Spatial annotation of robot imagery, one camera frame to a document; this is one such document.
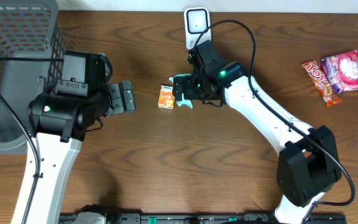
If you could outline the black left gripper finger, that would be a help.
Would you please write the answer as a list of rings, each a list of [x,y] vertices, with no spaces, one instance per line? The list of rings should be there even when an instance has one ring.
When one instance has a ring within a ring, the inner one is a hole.
[[[106,86],[111,96],[111,105],[109,106],[106,116],[121,114],[124,112],[124,103],[122,99],[122,88],[118,83],[111,83]]]
[[[122,92],[123,92],[123,101],[125,112],[134,111],[135,107],[135,99],[133,93],[133,87],[130,80],[125,80],[121,82]]]

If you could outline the orange Kleenex tissue pack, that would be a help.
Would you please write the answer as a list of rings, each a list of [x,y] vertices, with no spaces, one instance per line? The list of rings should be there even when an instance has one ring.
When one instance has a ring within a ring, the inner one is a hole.
[[[158,98],[158,107],[172,110],[174,109],[174,104],[173,87],[162,85]]]

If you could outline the red snack bar wrapper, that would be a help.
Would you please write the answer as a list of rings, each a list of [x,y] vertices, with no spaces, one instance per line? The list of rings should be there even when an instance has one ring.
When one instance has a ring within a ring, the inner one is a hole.
[[[342,102],[340,97],[335,94],[325,73],[320,69],[315,60],[304,62],[301,66],[305,69],[314,83],[314,86],[319,91],[319,94],[323,97],[326,106],[332,106]]]

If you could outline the red purple pad packet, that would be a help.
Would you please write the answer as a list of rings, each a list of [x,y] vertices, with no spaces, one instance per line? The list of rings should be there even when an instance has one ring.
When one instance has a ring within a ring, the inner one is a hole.
[[[335,94],[358,90],[358,51],[322,59],[320,69],[326,74]]]

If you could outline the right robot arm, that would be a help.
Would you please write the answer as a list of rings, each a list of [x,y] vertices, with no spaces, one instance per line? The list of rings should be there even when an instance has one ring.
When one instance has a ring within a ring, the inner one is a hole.
[[[218,100],[250,121],[278,154],[277,184],[283,197],[276,221],[306,223],[342,177],[333,132],[294,117],[261,89],[249,68],[226,63],[210,40],[194,42],[188,53],[193,74],[174,77],[175,100]]]

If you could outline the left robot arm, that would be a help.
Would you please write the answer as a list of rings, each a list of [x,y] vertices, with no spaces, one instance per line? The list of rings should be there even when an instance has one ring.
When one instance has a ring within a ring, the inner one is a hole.
[[[63,72],[29,103],[27,164],[13,223],[57,223],[68,177],[95,122],[135,110],[132,83],[110,83],[105,54],[68,50]]]

